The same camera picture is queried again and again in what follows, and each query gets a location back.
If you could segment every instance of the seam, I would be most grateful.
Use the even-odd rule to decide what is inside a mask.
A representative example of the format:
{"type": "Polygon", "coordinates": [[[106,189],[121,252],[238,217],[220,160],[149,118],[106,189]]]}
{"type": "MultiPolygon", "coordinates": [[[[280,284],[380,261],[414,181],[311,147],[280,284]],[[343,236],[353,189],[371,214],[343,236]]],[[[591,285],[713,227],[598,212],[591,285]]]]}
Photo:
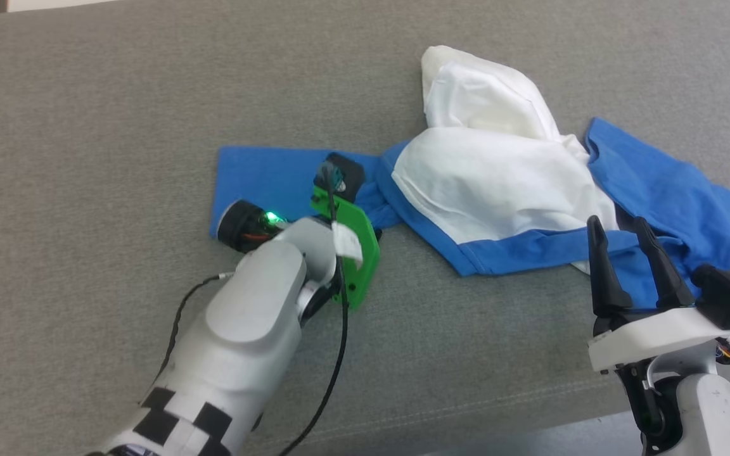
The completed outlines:
{"type": "Polygon", "coordinates": [[[459,248],[469,252],[469,255],[464,255],[464,256],[467,257],[467,259],[469,259],[472,262],[472,265],[474,265],[475,263],[478,263],[478,265],[477,265],[478,271],[481,274],[489,274],[490,271],[488,269],[486,269],[485,266],[483,266],[483,262],[481,262],[480,257],[478,257],[475,254],[475,251],[473,251],[472,248],[470,248],[469,243],[459,244],[458,246],[459,246],[459,248]]]}
{"type": "MultiPolygon", "coordinates": [[[[577,391],[583,391],[583,390],[593,390],[596,388],[599,388],[601,386],[606,386],[607,384],[613,384],[614,381],[579,381],[574,382],[570,384],[569,386],[552,386],[544,389],[538,389],[533,392],[526,392],[526,393],[516,393],[515,395],[508,395],[508,396],[497,396],[496,398],[491,399],[485,399],[483,401],[477,401],[477,402],[470,402],[467,404],[461,404],[458,406],[451,406],[451,407],[442,407],[439,409],[434,410],[427,410],[426,412],[418,412],[413,413],[409,415],[403,415],[403,416],[397,416],[397,417],[391,417],[391,418],[382,418],[382,419],[374,419],[373,421],[366,421],[366,422],[360,422],[360,424],[350,424],[347,426],[341,426],[341,427],[334,427],[332,429],[327,429],[318,433],[312,433],[313,438],[307,438],[305,443],[316,443],[321,441],[327,441],[332,440],[336,438],[344,438],[344,436],[351,436],[359,433],[368,433],[373,432],[374,430],[386,430],[391,428],[400,428],[402,426],[409,426],[411,424],[418,424],[419,422],[426,422],[426,421],[434,421],[435,419],[442,419],[442,418],[448,418],[451,416],[458,416],[458,415],[466,415],[467,413],[472,412],[481,412],[482,410],[490,410],[493,408],[503,407],[503,406],[509,406],[509,405],[515,405],[519,403],[525,403],[525,402],[532,402],[536,401],[538,399],[542,398],[550,398],[550,396],[560,396],[560,395],[568,395],[569,393],[575,393],[577,391]],[[422,417],[424,415],[433,415],[433,414],[442,414],[437,416],[432,416],[429,418],[417,418],[422,417]],[[410,421],[405,422],[397,422],[396,424],[386,424],[386,422],[392,422],[392,421],[403,421],[403,419],[408,418],[417,418],[417,419],[411,419],[410,421]],[[323,436],[322,438],[317,438],[317,436],[321,436],[324,434],[330,434],[335,433],[337,431],[343,431],[346,429],[351,428],[361,428],[356,429],[347,433],[340,433],[330,436],[323,436]]],[[[288,443],[288,440],[285,439],[270,439],[267,441],[260,442],[260,444],[256,444],[248,448],[251,450],[250,454],[262,454],[267,453],[270,450],[274,450],[275,448],[280,447],[281,445],[285,445],[288,443]]]]}

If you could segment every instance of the gray couch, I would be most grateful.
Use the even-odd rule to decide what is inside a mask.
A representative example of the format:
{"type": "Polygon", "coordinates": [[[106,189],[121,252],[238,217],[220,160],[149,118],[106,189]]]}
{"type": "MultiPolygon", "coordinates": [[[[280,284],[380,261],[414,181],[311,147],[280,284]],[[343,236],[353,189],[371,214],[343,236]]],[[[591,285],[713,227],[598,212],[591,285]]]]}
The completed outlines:
{"type": "MultiPolygon", "coordinates": [[[[208,237],[221,144],[379,154],[424,127],[432,44],[521,70],[562,132],[603,116],[730,187],[730,1],[121,0],[0,15],[0,455],[84,453],[136,406],[180,297],[240,259],[208,237]]],[[[591,370],[579,271],[460,278],[406,226],[382,252],[297,453],[423,453],[626,409],[591,370]]],[[[304,427],[339,334],[336,306],[308,324],[244,454],[304,427]]]]}

